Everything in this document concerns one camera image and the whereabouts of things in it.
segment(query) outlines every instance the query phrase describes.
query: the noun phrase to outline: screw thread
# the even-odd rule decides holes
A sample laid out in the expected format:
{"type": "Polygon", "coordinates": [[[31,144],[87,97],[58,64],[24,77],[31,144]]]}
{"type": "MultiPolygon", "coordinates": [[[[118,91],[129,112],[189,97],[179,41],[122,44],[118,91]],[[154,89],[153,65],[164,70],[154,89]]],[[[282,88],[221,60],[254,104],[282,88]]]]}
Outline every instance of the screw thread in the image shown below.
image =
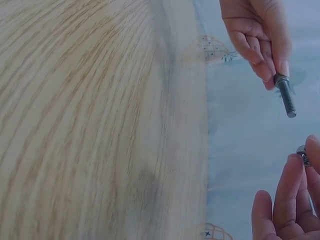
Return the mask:
{"type": "Polygon", "coordinates": [[[286,81],[280,81],[277,86],[280,90],[287,116],[294,118],[296,116],[296,107],[291,98],[288,83],[286,81]]]}

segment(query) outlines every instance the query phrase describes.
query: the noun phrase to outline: wooden board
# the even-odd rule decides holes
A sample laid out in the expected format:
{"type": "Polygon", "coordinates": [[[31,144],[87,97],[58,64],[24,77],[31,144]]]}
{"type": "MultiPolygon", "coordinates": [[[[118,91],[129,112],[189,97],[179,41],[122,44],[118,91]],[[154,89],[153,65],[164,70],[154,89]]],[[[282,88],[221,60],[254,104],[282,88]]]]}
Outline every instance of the wooden board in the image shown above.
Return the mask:
{"type": "Polygon", "coordinates": [[[191,0],[0,0],[1,240],[204,222],[205,64],[183,61],[198,36],[191,0]]]}

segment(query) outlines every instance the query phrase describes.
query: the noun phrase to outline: metal nut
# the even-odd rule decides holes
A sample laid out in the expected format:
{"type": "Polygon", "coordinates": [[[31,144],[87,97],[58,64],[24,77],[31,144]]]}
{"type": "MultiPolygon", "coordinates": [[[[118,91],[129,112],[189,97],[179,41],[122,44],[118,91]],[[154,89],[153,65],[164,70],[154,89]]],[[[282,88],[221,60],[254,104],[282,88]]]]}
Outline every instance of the metal nut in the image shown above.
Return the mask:
{"type": "Polygon", "coordinates": [[[297,150],[296,150],[296,154],[301,156],[304,166],[311,167],[311,164],[310,164],[309,159],[307,157],[306,146],[305,145],[302,145],[302,146],[298,147],[297,150]]]}

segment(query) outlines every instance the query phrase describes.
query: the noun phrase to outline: light blue fabric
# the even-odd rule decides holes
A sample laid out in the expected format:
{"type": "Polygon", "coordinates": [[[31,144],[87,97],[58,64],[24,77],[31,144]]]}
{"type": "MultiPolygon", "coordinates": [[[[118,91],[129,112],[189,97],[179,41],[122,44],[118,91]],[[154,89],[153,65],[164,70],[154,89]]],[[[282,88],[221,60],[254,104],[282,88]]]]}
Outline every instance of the light blue fabric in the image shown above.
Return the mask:
{"type": "Polygon", "coordinates": [[[264,189],[274,198],[287,156],[304,145],[308,135],[320,135],[320,1],[286,0],[285,5],[293,39],[290,80],[297,116],[292,119],[279,91],[266,91],[250,65],[234,53],[219,1],[194,0],[201,35],[215,37],[228,48],[227,55],[236,55],[232,60],[209,59],[206,67],[206,220],[234,240],[252,238],[255,193],[264,189]]]}

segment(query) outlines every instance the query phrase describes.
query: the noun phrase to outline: bolt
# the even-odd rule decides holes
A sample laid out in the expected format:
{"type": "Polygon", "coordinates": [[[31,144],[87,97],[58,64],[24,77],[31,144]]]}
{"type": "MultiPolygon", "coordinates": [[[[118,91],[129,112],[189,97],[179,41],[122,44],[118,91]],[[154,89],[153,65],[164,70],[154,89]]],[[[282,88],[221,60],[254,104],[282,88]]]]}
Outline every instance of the bolt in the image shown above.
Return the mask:
{"type": "Polygon", "coordinates": [[[309,162],[309,159],[307,157],[305,145],[298,147],[298,149],[296,150],[296,153],[301,156],[304,166],[311,167],[311,163],[309,162]]]}
{"type": "Polygon", "coordinates": [[[273,77],[274,85],[280,90],[286,115],[294,118],[297,115],[295,104],[292,100],[289,89],[289,78],[285,75],[277,73],[273,77]]]}

